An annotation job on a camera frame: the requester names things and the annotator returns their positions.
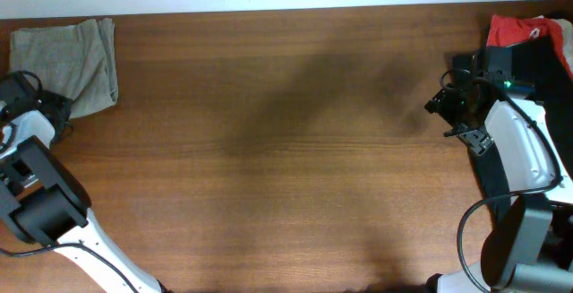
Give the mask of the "khaki green shorts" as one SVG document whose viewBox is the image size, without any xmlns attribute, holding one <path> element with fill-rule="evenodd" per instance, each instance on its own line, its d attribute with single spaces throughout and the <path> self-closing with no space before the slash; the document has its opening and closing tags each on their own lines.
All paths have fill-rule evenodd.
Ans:
<svg viewBox="0 0 573 293">
<path fill-rule="evenodd" d="M 110 18 L 16 30 L 9 65 L 12 71 L 35 73 L 45 90 L 70 99 L 70 118 L 111 108 L 119 98 L 115 23 Z"/>
</svg>

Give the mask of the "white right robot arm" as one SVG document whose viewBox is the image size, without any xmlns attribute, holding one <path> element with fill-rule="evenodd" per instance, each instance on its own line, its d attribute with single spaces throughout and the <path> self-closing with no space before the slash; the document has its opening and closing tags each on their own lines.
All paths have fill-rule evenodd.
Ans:
<svg viewBox="0 0 573 293">
<path fill-rule="evenodd" d="M 501 190 L 474 203 L 457 230 L 461 269 L 435 281 L 436 292 L 570 292 L 572 290 L 572 177 L 529 83 L 443 84 L 425 105 L 451 126 L 477 156 L 495 150 Z M 478 263 L 466 260 L 463 237 L 478 209 L 504 203 Z"/>
</svg>

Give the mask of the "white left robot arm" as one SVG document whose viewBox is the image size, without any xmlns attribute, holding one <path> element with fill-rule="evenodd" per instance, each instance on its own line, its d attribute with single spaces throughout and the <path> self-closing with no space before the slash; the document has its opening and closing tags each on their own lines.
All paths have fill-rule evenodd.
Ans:
<svg viewBox="0 0 573 293">
<path fill-rule="evenodd" d="M 55 252 L 106 292 L 164 292 L 99 225 L 79 181 L 51 153 L 55 129 L 35 94 L 1 95 L 1 220 L 33 256 Z"/>
</svg>

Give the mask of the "red garment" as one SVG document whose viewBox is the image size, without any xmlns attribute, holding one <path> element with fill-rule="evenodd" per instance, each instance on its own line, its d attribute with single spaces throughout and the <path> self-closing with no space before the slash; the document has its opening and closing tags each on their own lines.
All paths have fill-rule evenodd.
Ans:
<svg viewBox="0 0 573 293">
<path fill-rule="evenodd" d="M 486 39 L 487 47 L 512 47 L 549 38 L 553 54 L 572 78 L 572 21 L 537 16 L 519 19 L 494 14 Z"/>
</svg>

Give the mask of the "black folded garment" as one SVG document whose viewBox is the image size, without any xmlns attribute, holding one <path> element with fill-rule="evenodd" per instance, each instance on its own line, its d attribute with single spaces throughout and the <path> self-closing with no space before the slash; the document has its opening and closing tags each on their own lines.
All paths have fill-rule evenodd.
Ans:
<svg viewBox="0 0 573 293">
<path fill-rule="evenodd" d="M 495 222 L 519 193 L 572 202 L 572 81 L 550 39 L 508 48 L 510 77 L 483 70 L 484 47 L 453 56 L 453 81 L 441 86 L 466 97 L 493 140 L 485 154 L 468 154 Z"/>
</svg>

